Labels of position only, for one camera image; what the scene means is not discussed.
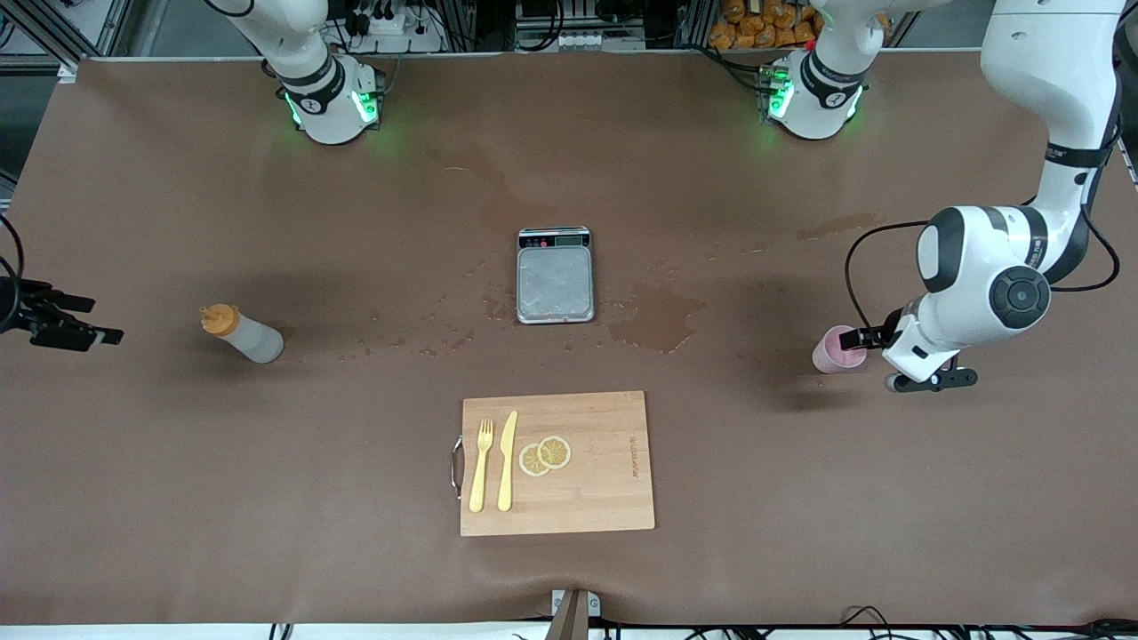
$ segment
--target brown table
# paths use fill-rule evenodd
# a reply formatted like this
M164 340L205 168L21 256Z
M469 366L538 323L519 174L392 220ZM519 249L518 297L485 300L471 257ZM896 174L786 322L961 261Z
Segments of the brown table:
M514 618L567 586L637 623L1138 617L1120 158L1096 214L1122 278L966 352L980 386L810 368L855 319L856 228L1033 192L1044 129L978 61L883 56L807 143L696 56L414 59L337 148L255 64L84 64L11 218L27 276L126 337L2 338L0 622ZM592 323L512 320L512 237L552 223L595 232ZM864 246L875 318L922 290L914 246ZM201 331L222 301L283 329L279 362ZM654 531L459 536L461 399L613 389L648 394Z

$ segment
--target digital scale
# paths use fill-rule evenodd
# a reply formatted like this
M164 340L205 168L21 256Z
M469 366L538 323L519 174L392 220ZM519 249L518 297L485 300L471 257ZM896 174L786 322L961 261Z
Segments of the digital scale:
M525 325L588 322L593 304L592 233L585 227L518 232L518 320Z

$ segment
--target knife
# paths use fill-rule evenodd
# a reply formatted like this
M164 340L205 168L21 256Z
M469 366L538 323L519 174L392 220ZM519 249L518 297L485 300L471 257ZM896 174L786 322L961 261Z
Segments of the knife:
M518 424L518 412L511 411L502 429L498 448L502 450L502 484L498 486L498 511L509 511L513 507L513 429Z

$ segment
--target gold fork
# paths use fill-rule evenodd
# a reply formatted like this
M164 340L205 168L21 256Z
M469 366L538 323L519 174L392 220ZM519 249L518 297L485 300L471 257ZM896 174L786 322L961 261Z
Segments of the gold fork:
M479 512L486 501L486 453L494 444L494 420L483 418L478 427L478 466L475 468L475 485L470 490L470 510Z

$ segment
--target wooden cutting board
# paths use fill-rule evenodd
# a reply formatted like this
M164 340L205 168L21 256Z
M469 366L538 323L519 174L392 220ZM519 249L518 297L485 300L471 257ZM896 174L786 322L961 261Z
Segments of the wooden cutting board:
M518 412L513 440L513 508L498 511L505 420ZM478 425L494 420L486 457L486 506L470 511L478 461ZM518 456L550 435L572 450L569 463L541 477L526 475ZM477 397L462 402L462 535L580 533L655 527L644 392Z

